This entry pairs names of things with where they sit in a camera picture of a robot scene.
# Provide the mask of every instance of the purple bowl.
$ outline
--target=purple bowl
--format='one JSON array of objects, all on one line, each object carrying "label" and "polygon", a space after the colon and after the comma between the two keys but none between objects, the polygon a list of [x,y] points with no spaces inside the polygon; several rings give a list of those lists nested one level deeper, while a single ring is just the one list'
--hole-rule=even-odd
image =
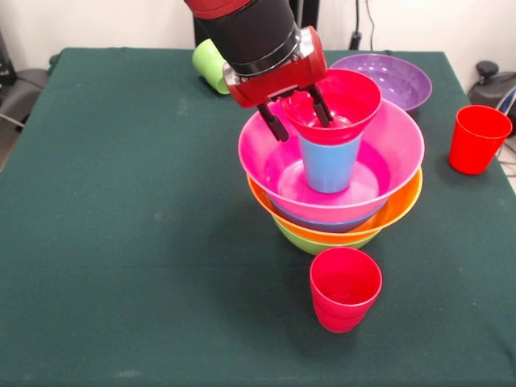
[{"label": "purple bowl", "polygon": [[432,82],[419,67],[381,54],[357,54],[336,61],[332,69],[349,69],[371,77],[381,95],[405,111],[420,107],[432,94]]}]

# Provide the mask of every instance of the red cup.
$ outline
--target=red cup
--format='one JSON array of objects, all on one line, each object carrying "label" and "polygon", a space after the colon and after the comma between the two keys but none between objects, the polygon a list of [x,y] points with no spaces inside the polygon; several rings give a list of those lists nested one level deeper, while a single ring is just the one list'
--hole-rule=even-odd
[{"label": "red cup", "polygon": [[333,333],[356,327],[382,284],[377,263],[355,248],[329,248],[310,266],[310,287],[319,323]]},{"label": "red cup", "polygon": [[333,121],[324,127],[318,120],[313,99],[307,92],[281,100],[289,121],[299,134],[319,145],[340,145],[355,139],[378,112],[380,87],[364,74],[344,69],[328,69],[317,86],[330,109]]},{"label": "red cup", "polygon": [[448,157],[450,165],[467,175],[483,173],[512,127],[510,119],[492,107],[463,107],[456,117]]}]

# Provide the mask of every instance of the orange bowl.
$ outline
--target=orange bowl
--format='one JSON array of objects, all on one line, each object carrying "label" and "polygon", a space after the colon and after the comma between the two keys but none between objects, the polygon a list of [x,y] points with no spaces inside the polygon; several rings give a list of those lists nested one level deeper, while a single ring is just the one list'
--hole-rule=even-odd
[{"label": "orange bowl", "polygon": [[400,190],[394,193],[389,200],[366,223],[356,229],[345,233],[332,233],[315,231],[298,226],[282,218],[275,210],[267,194],[248,176],[249,188],[256,200],[264,207],[281,225],[292,231],[295,235],[317,243],[339,244],[355,243],[369,236],[374,236],[380,230],[395,224],[414,207],[421,194],[422,170],[418,169],[414,177]]}]

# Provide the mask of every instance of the pink bowl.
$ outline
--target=pink bowl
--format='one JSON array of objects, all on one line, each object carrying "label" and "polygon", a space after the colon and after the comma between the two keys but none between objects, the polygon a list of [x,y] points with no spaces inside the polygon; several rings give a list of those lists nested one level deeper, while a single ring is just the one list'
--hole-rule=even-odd
[{"label": "pink bowl", "polygon": [[422,163],[424,142],[418,125],[403,109],[383,100],[364,129],[348,188],[319,193],[306,184],[297,131],[278,102],[269,107],[284,123],[289,140],[276,141],[254,114],[240,133],[240,162],[278,206],[298,217],[334,223],[362,218],[404,186]]},{"label": "pink bowl", "polygon": [[289,121],[312,143],[338,145],[354,139],[380,108],[380,87],[361,73],[328,69],[317,86],[334,118],[329,127],[319,122],[313,99],[306,91],[281,100]]}]

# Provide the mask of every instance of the plastic cup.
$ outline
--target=plastic cup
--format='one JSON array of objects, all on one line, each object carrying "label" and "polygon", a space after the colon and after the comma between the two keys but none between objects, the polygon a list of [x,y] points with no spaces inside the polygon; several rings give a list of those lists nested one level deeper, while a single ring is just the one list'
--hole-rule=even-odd
[{"label": "plastic cup", "polygon": [[225,62],[211,39],[204,40],[193,51],[193,66],[206,79],[208,84],[220,94],[229,94],[223,76]]},{"label": "plastic cup", "polygon": [[346,189],[360,149],[362,134],[340,145],[320,145],[299,136],[306,182],[323,194]]},{"label": "plastic cup", "polygon": [[356,327],[382,285],[377,263],[355,248],[329,248],[310,266],[310,287],[319,323],[333,333]]},{"label": "plastic cup", "polygon": [[356,138],[380,109],[380,87],[364,74],[344,69],[328,69],[317,87],[333,116],[329,127],[318,120],[313,99],[307,92],[281,100],[288,120],[308,141],[320,145],[340,145]]},{"label": "plastic cup", "polygon": [[488,106],[463,107],[456,116],[448,160],[467,175],[483,173],[512,131],[512,122]]}]

